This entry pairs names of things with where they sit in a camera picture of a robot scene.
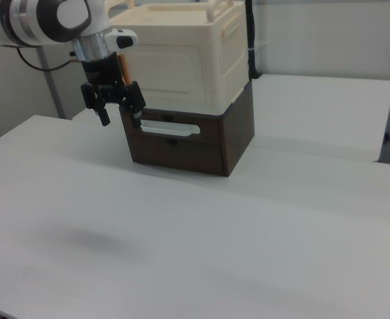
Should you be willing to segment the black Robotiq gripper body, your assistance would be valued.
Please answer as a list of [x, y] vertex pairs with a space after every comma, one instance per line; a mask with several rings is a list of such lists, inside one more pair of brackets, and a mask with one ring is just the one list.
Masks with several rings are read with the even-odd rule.
[[100, 60], [83, 61], [82, 67], [87, 78], [86, 82], [99, 87], [106, 103], [119, 104], [122, 99], [120, 89], [126, 84], [120, 57], [112, 53]]

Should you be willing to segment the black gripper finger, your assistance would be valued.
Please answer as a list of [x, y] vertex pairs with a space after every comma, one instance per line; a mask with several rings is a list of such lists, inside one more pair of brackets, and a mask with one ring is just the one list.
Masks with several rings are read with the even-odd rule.
[[99, 117], [103, 126], [110, 123], [109, 115], [105, 109], [106, 101], [97, 85], [86, 82], [80, 86], [87, 109], [93, 110]]
[[122, 96], [119, 102], [120, 111], [127, 112], [133, 127], [139, 128], [142, 125], [142, 110], [146, 106], [139, 84], [136, 81], [124, 84], [120, 89], [120, 95]]

